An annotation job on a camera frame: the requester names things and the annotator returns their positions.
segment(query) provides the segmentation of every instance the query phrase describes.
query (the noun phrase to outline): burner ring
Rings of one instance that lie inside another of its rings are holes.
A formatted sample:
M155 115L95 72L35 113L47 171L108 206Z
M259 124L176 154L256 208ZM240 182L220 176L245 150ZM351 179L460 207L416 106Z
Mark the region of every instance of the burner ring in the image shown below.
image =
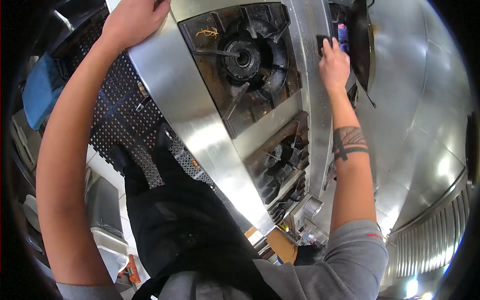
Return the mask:
M260 68L260 51L255 43L246 40L234 40L227 44L225 51L238 53L239 57L225 57L228 73L236 80L246 81L254 77Z
M246 50L240 50L237 52L240 56L235 58L235 62L241 68L246 68L252 61L252 56Z

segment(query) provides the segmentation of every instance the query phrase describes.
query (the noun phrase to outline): blue cloth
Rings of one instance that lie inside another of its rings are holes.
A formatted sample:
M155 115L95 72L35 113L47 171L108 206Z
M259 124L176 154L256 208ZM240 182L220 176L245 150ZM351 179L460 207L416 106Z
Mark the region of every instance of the blue cloth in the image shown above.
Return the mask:
M27 77L22 100L28 124L35 130L40 128L57 103L65 86L54 59L45 53L33 66Z

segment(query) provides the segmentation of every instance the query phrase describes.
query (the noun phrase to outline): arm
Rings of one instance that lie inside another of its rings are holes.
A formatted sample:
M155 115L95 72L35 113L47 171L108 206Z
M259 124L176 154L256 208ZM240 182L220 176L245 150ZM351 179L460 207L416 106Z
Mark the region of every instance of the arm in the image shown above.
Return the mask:
M340 50L336 39L333 40L333 47L330 47L324 39L324 55L319 63L332 106L337 171L330 234L349 221L377 222L368 148L345 89L350 58Z
M113 284L98 253L84 206L87 144L96 96L109 66L127 47L160 27L170 6L122 0L101 37L65 85L48 121L38 156L38 217L55 280L71 285Z

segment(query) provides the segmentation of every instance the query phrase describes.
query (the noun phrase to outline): tattoo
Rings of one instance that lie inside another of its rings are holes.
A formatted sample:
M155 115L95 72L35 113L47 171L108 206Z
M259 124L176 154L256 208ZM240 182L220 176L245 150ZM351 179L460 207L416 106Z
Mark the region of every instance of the tattoo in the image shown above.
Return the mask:
M335 129L333 132L333 152L335 160L340 157L345 161L347 154L352 152L368 153L367 143L360 127L347 126Z

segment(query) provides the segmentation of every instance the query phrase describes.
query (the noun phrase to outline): stainless steel wall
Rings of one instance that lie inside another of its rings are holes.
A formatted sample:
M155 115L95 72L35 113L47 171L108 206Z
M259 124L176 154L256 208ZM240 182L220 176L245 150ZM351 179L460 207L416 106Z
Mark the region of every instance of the stainless steel wall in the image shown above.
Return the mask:
M426 0L370 8L376 74L357 115L371 153L377 220L398 228L437 201L465 165L471 94L460 53Z

